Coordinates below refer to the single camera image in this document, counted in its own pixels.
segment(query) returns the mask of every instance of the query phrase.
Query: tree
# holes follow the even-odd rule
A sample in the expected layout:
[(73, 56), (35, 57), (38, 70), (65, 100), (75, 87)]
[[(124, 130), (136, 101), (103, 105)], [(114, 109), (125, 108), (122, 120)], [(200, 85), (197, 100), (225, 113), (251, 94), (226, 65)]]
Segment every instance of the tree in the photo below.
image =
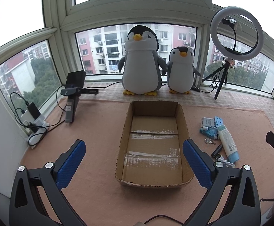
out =
[[(31, 92), (23, 92), (23, 97), (29, 103), (33, 102), (40, 108), (47, 98), (60, 86), (60, 82), (51, 59), (33, 59), (31, 60), (31, 66), (35, 74), (35, 88)], [(27, 109), (24, 100), (16, 94), (12, 95), (12, 101), (16, 108)]]
[[(222, 66), (222, 61), (210, 64), (207, 66), (207, 70), (204, 72), (204, 77), (214, 72), (217, 68)], [(223, 70), (220, 72), (219, 79), (222, 77)], [(252, 71), (245, 71), (243, 67), (236, 67), (235, 69), (229, 69), (227, 82), (237, 85), (242, 85), (254, 89), (261, 90), (266, 79), (265, 73), (256, 73)]]

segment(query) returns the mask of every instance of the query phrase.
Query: blue gripper pad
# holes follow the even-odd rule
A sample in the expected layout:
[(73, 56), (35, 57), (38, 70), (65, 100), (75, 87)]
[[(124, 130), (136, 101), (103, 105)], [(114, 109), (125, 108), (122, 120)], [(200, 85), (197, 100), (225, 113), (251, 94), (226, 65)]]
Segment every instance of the blue gripper pad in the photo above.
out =
[(68, 187), (85, 153), (86, 144), (84, 141), (80, 141), (57, 172), (56, 185), (59, 190)]
[(195, 173), (200, 185), (210, 189), (212, 186), (211, 171), (188, 140), (185, 140), (183, 143), (183, 154), (192, 168), (192, 171)]

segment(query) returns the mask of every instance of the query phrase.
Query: small white box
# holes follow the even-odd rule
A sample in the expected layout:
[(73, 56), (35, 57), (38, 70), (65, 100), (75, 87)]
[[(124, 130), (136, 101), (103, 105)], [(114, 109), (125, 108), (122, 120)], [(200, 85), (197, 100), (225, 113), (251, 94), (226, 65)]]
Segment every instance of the small white box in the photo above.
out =
[(214, 127), (214, 119), (213, 118), (203, 117), (201, 127)]

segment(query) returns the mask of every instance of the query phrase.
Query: checkered tablecloth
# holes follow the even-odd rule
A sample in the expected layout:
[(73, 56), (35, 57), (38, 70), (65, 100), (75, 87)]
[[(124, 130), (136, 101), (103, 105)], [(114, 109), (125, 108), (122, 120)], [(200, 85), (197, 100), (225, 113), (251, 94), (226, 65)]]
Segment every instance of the checkered tablecloth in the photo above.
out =
[[(85, 83), (84, 87), (105, 87), (110, 83)], [(218, 106), (226, 108), (238, 109), (254, 109), (263, 110), (269, 118), (274, 128), (274, 101), (270, 98), (259, 97), (255, 95), (246, 95), (240, 93), (232, 93), (226, 90), (221, 90), (217, 100), (214, 99), (215, 91), (212, 93), (199, 93), (190, 91), (190, 94), (171, 94), (168, 92), (168, 86), (162, 86), (157, 91), (157, 96), (145, 95), (123, 95), (123, 87), (121, 83), (114, 84), (108, 88), (100, 89), (97, 95), (81, 95), (83, 99), (102, 99), (131, 102), (135, 100), (166, 100), (175, 101), (182, 105), (203, 105), (203, 106)]]

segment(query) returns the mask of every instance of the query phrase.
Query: penguin beak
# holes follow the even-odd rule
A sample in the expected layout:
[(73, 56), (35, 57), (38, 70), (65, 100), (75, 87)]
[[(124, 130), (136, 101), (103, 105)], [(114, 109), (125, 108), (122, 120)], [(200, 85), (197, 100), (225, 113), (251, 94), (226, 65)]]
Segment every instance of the penguin beak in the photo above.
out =
[(181, 55), (182, 57), (186, 57), (187, 53), (186, 53), (186, 52), (180, 52), (180, 55)]
[(134, 40), (141, 40), (142, 39), (142, 35), (140, 34), (136, 34), (133, 36)]

